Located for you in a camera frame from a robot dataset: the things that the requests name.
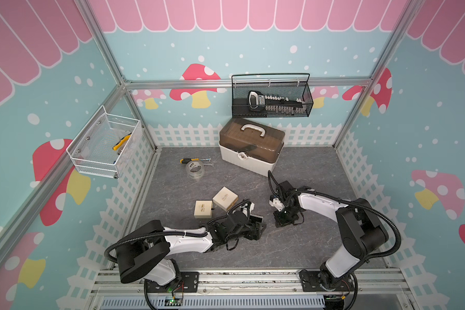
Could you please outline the cream drawer-style jewelry box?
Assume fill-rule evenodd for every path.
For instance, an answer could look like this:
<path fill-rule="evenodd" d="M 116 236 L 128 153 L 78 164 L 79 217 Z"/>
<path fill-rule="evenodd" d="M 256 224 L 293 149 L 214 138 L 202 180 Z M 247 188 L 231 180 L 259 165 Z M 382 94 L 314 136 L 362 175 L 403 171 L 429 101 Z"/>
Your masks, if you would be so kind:
<path fill-rule="evenodd" d="M 196 200 L 194 217 L 196 219 L 211 219 L 213 217 L 213 201 Z"/>

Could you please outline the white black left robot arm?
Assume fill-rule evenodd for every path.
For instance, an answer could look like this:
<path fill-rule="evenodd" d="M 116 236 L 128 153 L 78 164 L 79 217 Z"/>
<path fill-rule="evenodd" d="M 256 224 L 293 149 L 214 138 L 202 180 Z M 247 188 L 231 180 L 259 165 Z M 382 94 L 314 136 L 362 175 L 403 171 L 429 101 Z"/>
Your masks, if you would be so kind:
<path fill-rule="evenodd" d="M 251 213 L 252 206 L 250 200 L 243 200 L 197 229 L 173 229 L 159 220 L 150 221 L 108 246 L 104 257 L 118 266 L 123 284 L 141 279 L 163 286 L 174 284 L 181 276 L 173 255 L 232 251 L 242 238 L 259 240 L 266 224 Z"/>

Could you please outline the cream square gift box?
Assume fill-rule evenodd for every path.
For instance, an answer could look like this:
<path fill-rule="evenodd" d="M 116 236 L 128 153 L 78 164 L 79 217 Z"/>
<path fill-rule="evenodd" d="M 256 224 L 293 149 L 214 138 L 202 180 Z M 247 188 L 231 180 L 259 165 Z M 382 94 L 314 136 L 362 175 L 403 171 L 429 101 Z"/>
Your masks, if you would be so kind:
<path fill-rule="evenodd" d="M 238 195 L 227 187 L 223 187 L 214 197 L 213 204 L 225 212 L 229 211 L 238 201 Z"/>

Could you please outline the small cream printed gift box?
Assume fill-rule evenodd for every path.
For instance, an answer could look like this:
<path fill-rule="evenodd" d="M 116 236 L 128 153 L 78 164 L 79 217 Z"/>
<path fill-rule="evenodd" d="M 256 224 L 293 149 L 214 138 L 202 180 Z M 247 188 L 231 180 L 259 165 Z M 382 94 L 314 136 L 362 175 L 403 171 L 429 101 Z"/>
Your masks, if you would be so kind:
<path fill-rule="evenodd" d="M 263 217 L 262 216 L 258 216 L 258 215 L 254 215 L 254 214 L 251 214 L 250 217 L 249 217 L 249 220 L 251 221 L 251 223 L 253 225 L 257 225 L 257 223 L 259 225 L 261 225 L 263 223 Z"/>

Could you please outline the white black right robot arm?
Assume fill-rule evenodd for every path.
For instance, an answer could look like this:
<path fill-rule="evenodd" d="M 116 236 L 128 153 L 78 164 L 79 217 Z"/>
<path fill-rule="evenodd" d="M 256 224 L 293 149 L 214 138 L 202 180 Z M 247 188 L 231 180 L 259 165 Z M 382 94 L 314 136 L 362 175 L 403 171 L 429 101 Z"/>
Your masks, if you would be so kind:
<path fill-rule="evenodd" d="M 277 227 L 297 225 L 305 211 L 325 216 L 338 225 L 342 245 L 320 266 L 320 271 L 300 272 L 300 279 L 308 285 L 305 290 L 334 291 L 349 280 L 356 283 L 353 275 L 360 266 L 400 249 L 402 236 L 397 225 L 367 200 L 345 200 L 309 187 L 294 188 L 288 181 L 277 182 L 271 171 L 267 172 L 267 180 Z"/>

